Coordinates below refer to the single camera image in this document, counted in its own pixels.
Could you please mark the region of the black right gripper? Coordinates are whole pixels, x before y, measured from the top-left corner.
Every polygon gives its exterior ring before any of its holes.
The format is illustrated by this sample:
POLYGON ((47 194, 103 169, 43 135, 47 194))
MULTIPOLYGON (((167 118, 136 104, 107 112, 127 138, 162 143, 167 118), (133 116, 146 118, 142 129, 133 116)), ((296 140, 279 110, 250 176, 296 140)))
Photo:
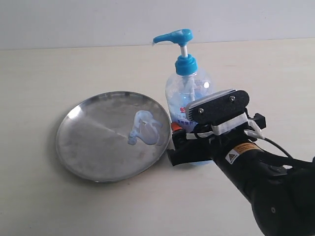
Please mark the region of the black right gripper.
POLYGON ((263 153, 255 141, 266 128, 266 118, 256 113, 224 112, 209 115, 187 132, 171 123, 173 149, 167 151, 173 166, 184 163, 214 161, 218 166, 260 166, 258 155, 263 153))

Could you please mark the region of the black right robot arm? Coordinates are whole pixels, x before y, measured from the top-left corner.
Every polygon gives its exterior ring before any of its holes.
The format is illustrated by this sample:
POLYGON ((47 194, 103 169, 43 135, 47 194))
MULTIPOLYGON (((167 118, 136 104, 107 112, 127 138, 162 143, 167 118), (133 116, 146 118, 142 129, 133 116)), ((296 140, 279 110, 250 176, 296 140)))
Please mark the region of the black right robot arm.
POLYGON ((188 133, 171 124, 172 165, 211 160, 252 207, 255 221, 266 236, 312 236, 315 233, 315 164, 270 153, 249 135, 266 127, 255 114, 249 122, 222 136, 208 125, 188 133))

